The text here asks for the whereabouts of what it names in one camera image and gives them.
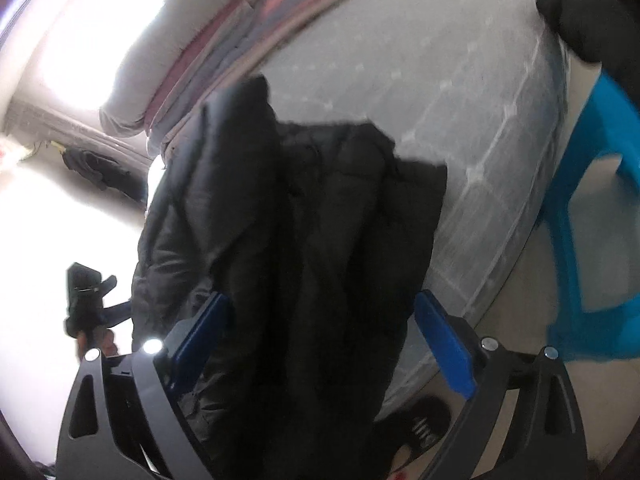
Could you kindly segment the person's left hand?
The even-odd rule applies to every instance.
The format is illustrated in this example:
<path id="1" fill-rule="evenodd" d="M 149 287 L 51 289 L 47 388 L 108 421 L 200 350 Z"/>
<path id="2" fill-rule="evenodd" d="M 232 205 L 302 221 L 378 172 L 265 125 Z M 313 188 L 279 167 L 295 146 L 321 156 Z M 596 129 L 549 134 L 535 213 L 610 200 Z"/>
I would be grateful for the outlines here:
<path id="1" fill-rule="evenodd" d="M 81 361 L 92 348 L 98 348 L 104 356 L 117 356 L 118 347 L 115 335 L 109 328 L 99 327 L 91 335 L 92 341 L 84 332 L 79 332 L 76 337 L 76 354 Z"/>

